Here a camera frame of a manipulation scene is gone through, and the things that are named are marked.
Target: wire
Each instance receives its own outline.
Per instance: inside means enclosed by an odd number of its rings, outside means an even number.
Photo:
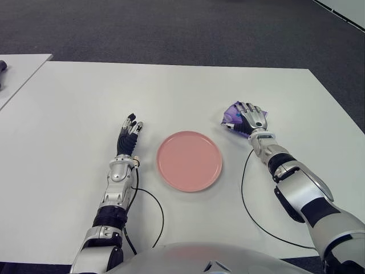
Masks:
[[[162,214],[162,226],[161,226],[161,231],[160,231],[160,234],[159,234],[159,236],[157,237],[157,240],[155,241],[155,243],[153,244],[153,246],[152,246],[152,248],[154,248],[155,246],[156,246],[156,244],[158,243],[158,241],[160,240],[160,238],[161,238],[161,235],[162,235],[162,232],[163,232],[163,230],[164,230],[164,225],[165,225],[165,215],[164,215],[164,210],[163,210],[163,208],[162,208],[162,206],[161,206],[161,204],[160,204],[160,202],[158,201],[158,199],[152,194],[152,193],[150,193],[149,191],[147,191],[147,190],[145,190],[145,189],[143,189],[143,188],[139,188],[138,186],[139,186],[139,174],[138,174],[138,169],[137,168],[135,168],[135,170],[136,170],[136,187],[134,188],[134,187],[132,187],[132,189],[133,190],[135,190],[135,193],[134,193],[134,195],[133,195],[133,198],[132,198],[132,200],[131,200],[131,202],[129,203],[129,205],[128,205],[128,207],[127,207],[127,209],[126,209],[126,212],[128,213],[128,211],[129,211],[129,209],[130,209],[130,207],[132,206],[132,203],[133,203],[133,201],[134,201],[134,199],[135,199],[135,197],[136,197],[136,195],[137,195],[137,191],[139,190],[139,191],[143,191],[143,192],[146,192],[147,194],[150,194],[154,199],[155,199],[155,201],[158,203],[158,205],[159,205],[159,207],[160,207],[160,209],[161,209],[161,214]],[[136,249],[135,249],[135,247],[133,246],[133,244],[132,244],[132,242],[131,242],[131,240],[130,240],[130,238],[129,238],[129,236],[128,236],[128,234],[127,234],[127,229],[126,229],[126,227],[124,226],[124,228],[123,228],[123,232],[124,232],[124,236],[125,236],[125,239],[127,240],[127,242],[128,242],[128,244],[129,244],[129,246],[131,247],[131,250],[133,251],[133,253],[134,253],[134,255],[137,255],[137,251],[136,251]]]
[[[129,247],[131,248],[132,252],[134,255],[137,255],[137,251],[136,251],[136,248],[134,247],[134,245],[132,244],[128,234],[127,234],[127,229],[125,228],[125,226],[123,227],[123,232],[124,232],[124,236],[125,236],[125,239],[127,240],[128,244],[129,244]]]
[[[154,248],[155,246],[156,246],[156,244],[157,244],[157,242],[160,240],[160,238],[161,238],[161,235],[162,235],[162,232],[163,232],[163,230],[164,230],[164,225],[165,225],[165,215],[164,215],[164,210],[162,209],[162,206],[161,206],[161,204],[160,204],[160,202],[158,201],[158,199],[152,194],[152,193],[150,193],[149,191],[147,191],[147,190],[144,190],[143,188],[134,188],[134,187],[132,187],[134,190],[140,190],[140,191],[144,191],[144,192],[146,192],[146,193],[148,193],[148,194],[150,194],[154,199],[155,199],[155,201],[159,204],[159,207],[160,207],[160,209],[161,209],[161,214],[162,214],[162,226],[161,226],[161,231],[160,231],[160,234],[159,234],[159,236],[157,237],[157,240],[155,241],[155,243],[153,244],[153,246],[152,246],[152,248]]]
[[[306,248],[306,249],[314,249],[314,250],[316,250],[314,247],[307,247],[307,246],[305,246],[305,245],[295,244],[295,243],[292,243],[292,242],[290,242],[290,241],[287,241],[287,240],[281,239],[281,238],[279,238],[278,236],[275,236],[275,235],[271,234],[270,232],[268,232],[267,230],[265,230],[263,227],[261,227],[261,226],[260,226],[260,225],[259,225],[259,224],[255,221],[255,219],[252,217],[251,213],[249,212],[249,210],[248,210],[248,208],[247,208],[247,206],[246,206],[245,199],[244,199],[244,178],[245,178],[245,172],[246,172],[247,163],[248,163],[248,161],[249,161],[249,159],[250,159],[250,156],[251,156],[252,152],[253,152],[253,150],[251,150],[251,152],[250,152],[249,156],[248,156],[248,157],[247,157],[247,159],[246,159],[245,167],[244,167],[244,173],[242,174],[242,182],[241,182],[241,196],[242,196],[242,202],[243,202],[244,207],[245,207],[245,209],[246,209],[246,212],[247,212],[247,213],[248,213],[248,215],[250,216],[251,220],[252,220],[252,221],[253,221],[253,222],[254,222],[254,223],[255,223],[258,227],[260,227],[260,229],[262,229],[264,232],[266,232],[267,234],[269,234],[271,237],[274,237],[274,238],[276,238],[276,239],[278,239],[278,240],[280,240],[280,241],[283,241],[283,242],[285,242],[285,243],[287,243],[287,244],[295,245],[296,247],[302,247],[302,248]]]
[[[138,188],[138,186],[139,186],[139,174],[138,174],[138,168],[133,168],[133,169],[136,171],[136,181],[137,181],[137,182],[136,182],[136,188]],[[138,189],[136,189],[135,193],[133,194],[133,197],[132,197],[131,202],[129,203],[129,205],[127,206],[127,209],[125,210],[125,213],[126,213],[126,214],[128,213],[129,209],[131,208],[131,205],[132,205],[133,201],[134,201],[134,200],[135,200],[135,198],[136,198],[137,190],[138,190]]]

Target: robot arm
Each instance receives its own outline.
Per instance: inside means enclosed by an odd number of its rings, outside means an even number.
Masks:
[[[326,273],[364,273],[365,224],[333,204],[326,184],[278,145],[257,106],[237,103],[242,123],[224,125],[249,134],[255,154],[277,183],[275,195],[289,216],[306,223]]]
[[[87,231],[70,273],[105,273],[123,262],[121,232],[127,222],[132,170],[139,161],[132,159],[142,122],[136,123],[131,114],[123,123],[117,156],[110,162],[108,186],[102,197],[92,227]]]

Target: purple fabric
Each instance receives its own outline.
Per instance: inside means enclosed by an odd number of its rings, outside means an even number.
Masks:
[[[235,104],[239,103],[239,101],[233,103],[223,114],[223,120],[222,123],[233,123],[233,124],[240,124],[242,123],[242,118],[240,116],[240,113],[238,112],[238,110],[235,108]],[[267,112],[266,111],[262,111],[264,116],[267,116]],[[243,137],[248,138],[249,135],[239,132]]]

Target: white table surface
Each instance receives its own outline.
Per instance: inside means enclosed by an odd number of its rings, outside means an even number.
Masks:
[[[52,54],[0,54],[0,60],[7,64],[7,69],[0,73],[0,110],[37,69],[51,58]]]
[[[140,186],[165,212],[160,244],[214,241],[278,258],[315,256],[266,235],[245,212],[240,181],[251,147],[220,126],[236,100],[267,110],[277,141],[328,184],[338,206],[365,221],[364,134],[309,70],[47,62],[0,113],[0,261],[72,263],[131,112],[145,124],[135,149]],[[180,192],[158,174],[160,143],[182,130],[207,135],[222,152],[222,173],[207,190]],[[277,236],[312,245],[274,187],[252,157],[245,195],[253,216]],[[160,226],[157,204],[137,194],[127,228],[138,251],[150,248]],[[131,256],[126,241],[124,252]]]

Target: pink plate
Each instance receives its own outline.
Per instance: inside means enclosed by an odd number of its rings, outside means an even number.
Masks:
[[[157,167],[165,181],[181,191],[209,187],[222,170],[222,155],[212,140],[194,131],[168,137],[157,152]]]

